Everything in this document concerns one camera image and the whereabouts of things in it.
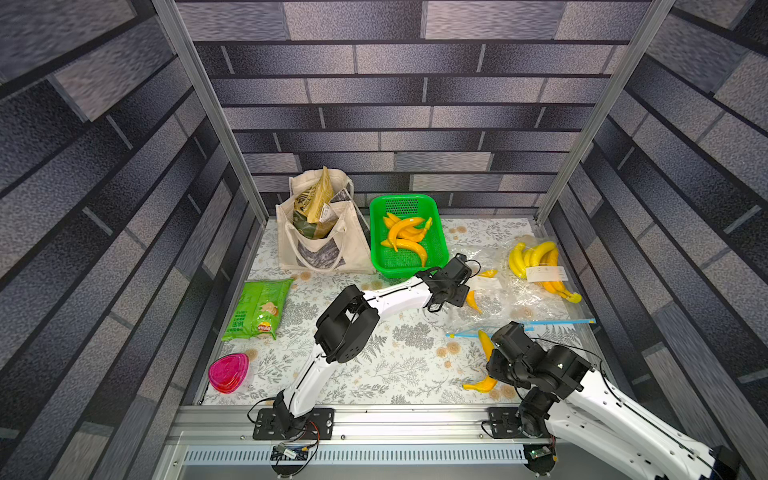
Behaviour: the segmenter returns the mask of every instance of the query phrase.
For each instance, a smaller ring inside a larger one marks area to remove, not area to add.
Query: leaf pattern
[[[513,239],[531,235],[521,219],[442,219],[451,251],[461,245],[508,248]],[[270,220],[262,237],[249,280],[281,280],[293,276],[283,309],[277,340],[270,336],[234,339],[222,345],[221,355],[256,351],[243,385],[230,394],[208,388],[204,405],[251,405],[285,389],[299,375],[314,345],[317,317],[350,284],[375,290],[398,283],[379,274],[318,274],[283,272],[277,262],[276,222]],[[318,397],[324,405],[517,403],[518,399],[492,398],[487,393],[464,390],[465,383],[485,378],[485,354],[476,337],[448,338],[445,322],[449,308],[439,313],[407,310],[381,319],[365,348],[337,369]],[[562,318],[567,310],[562,307]],[[535,326],[530,336],[581,346],[572,326]],[[549,342],[542,341],[544,348]]]

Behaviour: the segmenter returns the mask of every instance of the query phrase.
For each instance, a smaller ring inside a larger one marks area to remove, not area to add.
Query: green chip bag
[[[223,341],[249,339],[260,333],[271,333],[276,339],[283,305],[293,279],[245,282],[240,302],[237,303]]]

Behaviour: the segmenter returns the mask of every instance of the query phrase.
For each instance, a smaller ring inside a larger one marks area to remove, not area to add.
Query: pink plastic container
[[[232,393],[245,380],[248,373],[248,355],[233,353],[221,357],[208,369],[208,380],[219,392]]]

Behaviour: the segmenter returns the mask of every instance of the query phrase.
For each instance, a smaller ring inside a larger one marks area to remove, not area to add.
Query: yellow banana
[[[387,228],[394,227],[395,223],[398,223],[400,221],[400,219],[394,214],[387,214],[387,215],[391,215],[392,217],[394,217],[394,218],[384,217],[384,224],[386,225]],[[418,235],[421,232],[422,231],[416,227],[406,227],[402,229],[401,233],[407,233],[408,235]]]
[[[557,248],[554,248],[554,249],[550,250],[549,252],[547,252],[547,254],[542,259],[542,261],[545,262],[545,265],[557,266],[558,265],[558,258],[559,258],[559,256],[560,256],[560,251]],[[552,288],[554,288],[555,291],[552,292],[552,293],[556,293],[559,296],[562,296],[567,301],[569,301],[571,303],[579,303],[579,302],[581,302],[581,295],[579,295],[578,293],[569,292],[565,288],[565,285],[560,280],[554,280],[554,281],[545,282],[545,283],[549,283],[552,286]]]
[[[472,385],[470,383],[465,383],[464,390],[477,390],[480,393],[488,393],[491,390],[493,390],[493,387],[496,386],[496,379],[492,379],[491,377],[487,376],[482,381]]]
[[[400,230],[406,227],[414,227],[416,225],[420,225],[421,223],[424,223],[423,218],[411,217],[406,218],[405,220],[400,220],[398,223],[392,225],[392,228],[389,229],[389,233],[387,234],[386,239],[389,240],[389,242],[392,244],[395,252],[397,251],[397,242],[395,242],[395,240],[397,239],[397,234],[400,233]]]
[[[482,345],[482,351],[485,354],[485,359],[490,360],[493,349],[496,348],[496,346],[491,341],[491,337],[489,337],[488,334],[482,330],[478,332],[478,338],[480,339],[480,345]]]
[[[427,236],[427,232],[429,232],[429,229],[432,227],[432,217],[427,220],[427,223],[424,224],[424,228],[417,228],[419,231],[416,235],[411,235],[410,233],[403,233],[402,231],[398,233],[398,235],[401,238],[405,238],[406,240],[411,240],[412,242],[420,242],[424,240],[424,237]]]
[[[554,288],[554,286],[552,285],[552,282],[536,282],[536,283],[543,286],[544,290],[547,290],[549,293],[554,293],[554,294],[558,293],[558,289]]]
[[[525,263],[525,268],[528,268],[531,265],[531,256],[533,255],[533,249],[529,248],[523,253],[523,263]]]
[[[480,339],[480,345],[482,345],[482,351],[485,354],[485,359],[490,360],[491,354],[493,353],[493,349],[495,346],[493,345],[493,342],[491,341],[491,338],[488,337],[488,334],[480,330],[478,332],[478,338]],[[496,380],[492,379],[489,376],[486,376],[482,381],[470,384],[465,383],[464,384],[464,390],[477,390],[480,393],[488,393],[491,390],[493,390],[493,387],[496,386]]]
[[[533,250],[533,254],[531,255],[531,264],[528,266],[539,266],[539,264],[541,264],[541,258],[544,257],[546,253],[552,251],[552,249],[555,247],[556,246],[554,242],[544,242],[538,245],[538,247]]]
[[[478,308],[477,300],[475,300],[475,291],[471,291],[467,293],[467,305],[472,307],[473,309],[477,310],[478,312],[482,313],[482,310]]]
[[[419,245],[416,242],[412,242],[411,240],[404,240],[402,238],[396,239],[395,242],[397,242],[396,245],[399,248],[404,248],[406,250],[410,250],[413,253],[416,253],[417,255],[419,255],[419,259],[422,261],[422,266],[426,266],[426,264],[427,264],[427,251],[424,250],[424,247],[422,247],[421,245]],[[392,245],[392,242],[390,242],[389,239],[384,240],[382,242],[382,245],[384,247],[394,248],[394,246]]]
[[[525,279],[525,263],[523,262],[523,249],[525,243],[518,243],[515,248],[509,252],[509,268],[512,272],[522,279]]]

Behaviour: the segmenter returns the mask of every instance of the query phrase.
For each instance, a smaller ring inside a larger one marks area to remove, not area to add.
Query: brick wallpaper
[[[151,2],[66,3],[0,5],[0,478],[150,478],[260,224]]]
[[[272,214],[326,165],[364,213],[418,191],[444,214],[528,215],[648,2],[177,6]]]
[[[624,389],[768,478],[768,2],[678,0],[550,217]]]

